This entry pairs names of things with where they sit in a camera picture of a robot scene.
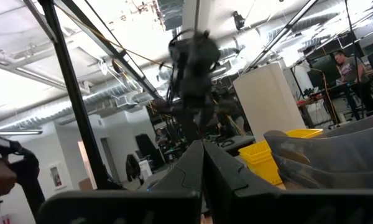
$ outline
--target desk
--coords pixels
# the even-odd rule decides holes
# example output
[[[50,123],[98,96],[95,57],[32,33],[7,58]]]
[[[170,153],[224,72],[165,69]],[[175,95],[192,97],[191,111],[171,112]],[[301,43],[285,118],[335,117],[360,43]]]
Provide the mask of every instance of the desk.
[[[359,121],[361,119],[361,117],[359,116],[359,112],[358,112],[358,109],[357,109],[357,106],[356,106],[356,102],[355,102],[354,98],[352,97],[352,92],[350,90],[351,87],[354,87],[356,85],[357,85],[357,83],[354,83],[352,85],[348,85],[347,83],[341,84],[341,85],[336,85],[334,87],[328,88],[328,93],[330,95],[329,97],[330,97],[331,100],[333,99],[333,97],[332,97],[333,95],[336,95],[338,93],[344,93],[346,95],[349,107],[351,108],[352,115],[355,117],[355,119],[357,121]],[[327,92],[325,90],[322,90],[321,93],[322,93],[322,95],[324,95],[323,100],[325,101],[326,106],[328,107],[329,110],[332,110],[331,106],[333,104],[332,104],[332,102],[329,101],[329,97],[327,96]],[[336,112],[336,114],[333,114],[333,112],[330,112],[330,116],[331,116],[331,119],[333,120],[333,122],[335,124],[340,123],[340,118],[338,117],[337,112]]]
[[[226,152],[228,152],[228,154],[230,154],[233,157],[239,155],[238,150],[240,150],[243,147],[250,146],[255,141],[253,136],[234,136],[227,140],[233,140],[235,141],[235,143],[230,146],[220,148],[224,149]]]
[[[151,184],[154,181],[162,180],[163,177],[165,177],[168,173],[168,169],[162,170],[160,172],[157,172],[156,174],[153,174],[152,176],[148,177],[147,180],[145,180],[144,184],[141,185],[141,187],[138,189],[138,191],[147,191],[149,184]]]
[[[334,124],[340,123],[340,118],[337,115],[337,111],[335,111],[335,114],[333,113],[333,109],[332,109],[333,103],[331,102],[331,100],[333,100],[333,98],[334,98],[333,96],[336,95],[336,94],[339,94],[339,93],[344,93],[345,94],[347,102],[348,102],[349,106],[351,107],[352,115],[355,117],[355,119],[357,121],[359,121],[361,119],[361,117],[359,116],[359,112],[358,112],[358,109],[357,109],[357,106],[356,106],[356,102],[355,102],[354,98],[352,97],[352,92],[350,90],[351,87],[356,86],[356,85],[357,85],[357,83],[352,84],[352,85],[342,84],[342,85],[337,85],[337,86],[328,88],[327,92],[329,93],[329,97],[327,96],[326,90],[321,90],[317,93],[312,94],[311,96],[313,96],[313,97],[311,97],[311,98],[307,99],[306,101],[304,101],[303,103],[300,103],[299,105],[297,105],[298,109],[300,110],[300,112],[302,114],[303,119],[306,122],[306,125],[309,128],[315,128],[314,124],[311,120],[311,117],[308,114],[308,110],[307,110],[306,106],[311,105],[313,103],[316,103],[318,100],[322,100],[322,99],[325,102],[325,106],[329,111],[329,114],[330,114],[331,119],[333,120],[333,123]]]

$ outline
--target yellow crate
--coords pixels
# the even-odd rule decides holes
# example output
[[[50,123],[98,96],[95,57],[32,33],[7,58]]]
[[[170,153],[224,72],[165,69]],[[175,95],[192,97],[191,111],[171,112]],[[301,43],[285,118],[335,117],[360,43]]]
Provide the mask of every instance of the yellow crate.
[[[293,138],[313,138],[322,134],[322,129],[296,129],[286,132],[286,134]]]
[[[278,174],[278,167],[276,166],[276,163],[271,155],[255,164],[247,162],[247,166],[251,171],[253,171],[253,173],[268,181],[272,185],[282,183],[282,180]]]
[[[322,129],[296,129],[286,134],[294,138],[313,138],[322,133]],[[278,175],[278,167],[271,155],[267,141],[261,141],[239,150],[239,153],[247,163],[247,166],[255,174],[270,182],[271,184],[281,184]]]

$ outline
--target fluorescent light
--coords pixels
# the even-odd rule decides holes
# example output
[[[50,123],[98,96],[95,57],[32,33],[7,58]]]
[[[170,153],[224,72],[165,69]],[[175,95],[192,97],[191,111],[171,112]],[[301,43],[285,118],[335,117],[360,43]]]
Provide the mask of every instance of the fluorescent light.
[[[38,135],[42,133],[43,133],[42,130],[0,131],[0,136]]]

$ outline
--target doorway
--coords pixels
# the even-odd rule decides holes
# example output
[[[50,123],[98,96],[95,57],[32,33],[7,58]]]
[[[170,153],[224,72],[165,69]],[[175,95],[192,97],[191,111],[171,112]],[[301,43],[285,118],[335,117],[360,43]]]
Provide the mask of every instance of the doorway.
[[[116,182],[120,182],[119,174],[117,173],[116,166],[113,162],[113,157],[111,153],[111,149],[109,148],[108,140],[106,138],[101,138],[102,147],[104,148],[104,153],[106,156],[106,159],[108,160],[108,166],[109,170],[111,171],[112,178]]]

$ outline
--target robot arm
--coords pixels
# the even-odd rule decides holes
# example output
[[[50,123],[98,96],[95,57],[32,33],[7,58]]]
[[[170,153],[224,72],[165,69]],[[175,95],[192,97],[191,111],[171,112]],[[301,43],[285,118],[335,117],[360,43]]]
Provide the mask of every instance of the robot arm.
[[[24,190],[30,210],[36,218],[39,208],[44,203],[44,194],[37,177],[39,176],[39,161],[33,152],[23,148],[19,142],[0,137],[0,154],[6,161],[8,155],[15,154],[24,158],[8,164],[8,168],[17,175],[17,183]]]

